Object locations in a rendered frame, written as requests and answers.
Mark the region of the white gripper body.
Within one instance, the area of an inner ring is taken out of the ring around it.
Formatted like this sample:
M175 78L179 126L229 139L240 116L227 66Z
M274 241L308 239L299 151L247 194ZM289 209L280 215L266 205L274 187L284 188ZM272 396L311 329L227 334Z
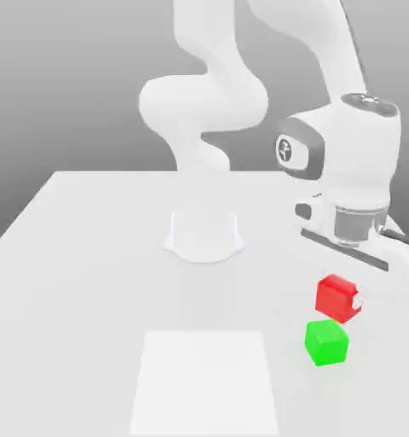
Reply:
M365 296L409 299L409 236L397 230L371 230L358 247L343 246L311 230L298 235L298 253L332 274L353 282Z

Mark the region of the small red cube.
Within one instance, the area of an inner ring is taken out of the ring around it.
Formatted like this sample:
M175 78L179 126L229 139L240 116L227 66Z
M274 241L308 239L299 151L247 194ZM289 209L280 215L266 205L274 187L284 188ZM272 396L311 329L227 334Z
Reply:
M318 282L315 309L344 324L362 310L355 307L354 298L359 294L356 285L338 275L330 274Z

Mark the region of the small green cube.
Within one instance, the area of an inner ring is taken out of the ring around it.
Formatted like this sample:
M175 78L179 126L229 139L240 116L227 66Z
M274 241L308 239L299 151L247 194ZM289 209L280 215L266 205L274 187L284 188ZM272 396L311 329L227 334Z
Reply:
M348 334L338 322L327 319L307 323L305 348L317 366L344 362L348 345Z

